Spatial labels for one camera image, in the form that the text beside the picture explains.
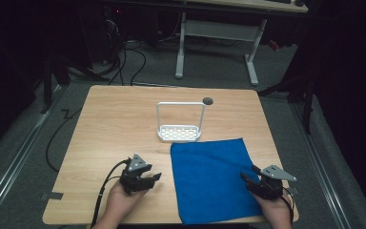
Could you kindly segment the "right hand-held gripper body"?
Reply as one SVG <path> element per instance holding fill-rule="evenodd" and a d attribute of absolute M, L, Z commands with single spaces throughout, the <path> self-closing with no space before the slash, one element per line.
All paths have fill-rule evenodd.
<path fill-rule="evenodd" d="M 261 169 L 264 180 L 257 181 L 259 187 L 249 190 L 251 193 L 268 200 L 275 200 L 283 195 L 283 180 L 297 181 L 297 178 L 276 165 Z"/>

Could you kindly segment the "black metal stand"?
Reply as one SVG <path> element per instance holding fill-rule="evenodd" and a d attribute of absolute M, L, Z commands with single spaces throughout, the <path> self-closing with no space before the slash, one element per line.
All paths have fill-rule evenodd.
<path fill-rule="evenodd" d="M 48 57 L 44 62 L 43 70 L 44 107 L 42 113 L 45 114 L 52 104 L 52 79 L 55 78 L 56 82 L 60 86 L 68 86 L 71 82 L 71 79 L 69 77 L 64 59 L 55 52 L 48 54 Z"/>
<path fill-rule="evenodd" d="M 301 123 L 308 135 L 311 133 L 310 121 L 313 110 L 314 75 L 311 73 L 312 69 L 306 65 L 292 63 L 279 83 L 258 92 L 259 96 L 274 92 L 288 92 L 287 101 L 289 103 L 301 102 L 303 104 Z"/>

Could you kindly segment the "person's left hand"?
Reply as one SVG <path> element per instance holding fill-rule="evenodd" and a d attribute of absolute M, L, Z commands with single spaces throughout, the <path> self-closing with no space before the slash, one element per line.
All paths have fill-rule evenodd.
<path fill-rule="evenodd" d="M 123 185 L 116 181 L 108 195 L 105 216 L 113 223 L 120 223 L 146 193 L 147 190 L 127 194 Z"/>

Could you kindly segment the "grey tape strip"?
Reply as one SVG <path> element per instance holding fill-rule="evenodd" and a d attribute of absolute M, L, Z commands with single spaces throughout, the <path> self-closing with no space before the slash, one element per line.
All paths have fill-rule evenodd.
<path fill-rule="evenodd" d="M 61 200 L 63 197 L 63 193 L 57 193 L 57 192 L 44 192 L 41 195 L 42 200 L 49 200 L 49 199 L 58 199 Z"/>

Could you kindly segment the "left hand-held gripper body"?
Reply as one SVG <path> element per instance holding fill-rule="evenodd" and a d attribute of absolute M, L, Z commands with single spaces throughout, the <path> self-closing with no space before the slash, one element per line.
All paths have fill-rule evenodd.
<path fill-rule="evenodd" d="M 122 171 L 119 182 L 122 184 L 124 191 L 130 195 L 132 192 L 149 190 L 146 188 L 145 179 L 141 176 L 142 168 L 148 163 L 138 154 L 134 154 L 128 159 L 127 166 Z"/>

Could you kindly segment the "blue cloth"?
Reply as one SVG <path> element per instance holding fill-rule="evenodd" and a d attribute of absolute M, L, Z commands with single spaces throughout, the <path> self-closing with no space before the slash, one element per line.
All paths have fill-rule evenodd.
<path fill-rule="evenodd" d="M 183 223 L 205 224 L 262 214 L 240 176 L 245 173 L 258 180 L 241 138 L 174 143 L 171 159 Z"/>

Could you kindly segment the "person's right hand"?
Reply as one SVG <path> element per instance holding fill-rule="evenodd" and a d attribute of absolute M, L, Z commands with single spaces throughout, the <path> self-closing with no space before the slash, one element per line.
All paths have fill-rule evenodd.
<path fill-rule="evenodd" d="M 286 195 L 276 200 L 263 199 L 257 195 L 254 195 L 254 198 L 260 205 L 271 229 L 292 229 L 291 214 L 288 207 L 290 199 Z"/>

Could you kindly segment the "dark computer tower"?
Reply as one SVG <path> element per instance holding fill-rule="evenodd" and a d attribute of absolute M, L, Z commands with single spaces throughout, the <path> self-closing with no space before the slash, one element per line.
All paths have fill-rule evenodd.
<path fill-rule="evenodd" d="M 110 45 L 108 61 L 115 64 L 118 60 L 118 54 L 124 45 L 126 35 L 125 19 L 122 10 L 117 7 L 104 6 L 103 14 L 105 34 Z"/>

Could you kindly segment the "metal floor rail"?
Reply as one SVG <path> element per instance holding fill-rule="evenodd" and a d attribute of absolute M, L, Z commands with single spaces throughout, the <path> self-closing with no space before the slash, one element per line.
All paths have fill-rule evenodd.
<path fill-rule="evenodd" d="M 43 98 L 35 100 L 0 140 L 0 206 L 27 161 L 52 107 L 66 89 L 66 86 L 55 86 L 50 105 L 45 105 Z"/>
<path fill-rule="evenodd" d="M 321 191 L 326 199 L 327 205 L 335 220 L 337 229 L 351 229 L 351 224 L 346 216 L 343 206 L 340 202 L 337 191 L 332 183 L 329 175 L 324 167 L 324 164 L 318 154 L 318 150 L 315 146 L 315 142 L 310 134 L 307 133 L 303 126 L 301 109 L 296 104 L 290 104 L 290 109 L 297 123 L 300 132 L 303 135 L 304 141 L 308 148 L 308 155 L 312 163 L 312 167 L 315 171 L 315 175 L 319 182 Z"/>

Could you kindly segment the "white-legged desk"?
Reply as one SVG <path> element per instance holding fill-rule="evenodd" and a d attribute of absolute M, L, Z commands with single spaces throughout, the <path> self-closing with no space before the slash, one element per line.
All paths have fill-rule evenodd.
<path fill-rule="evenodd" d="M 182 0 L 182 6 L 202 4 L 212 7 L 230 7 L 238 10 L 255 10 L 260 13 L 289 13 L 296 15 L 308 12 L 302 0 Z M 253 86 L 258 85 L 254 68 L 254 56 L 264 33 L 267 17 L 258 19 L 256 25 L 239 25 L 229 22 L 214 22 L 211 19 L 187 19 L 186 12 L 180 14 L 179 49 L 176 59 L 175 77 L 184 75 L 185 39 L 187 36 L 216 38 L 233 41 L 251 42 L 253 46 L 244 55 L 248 76 Z"/>

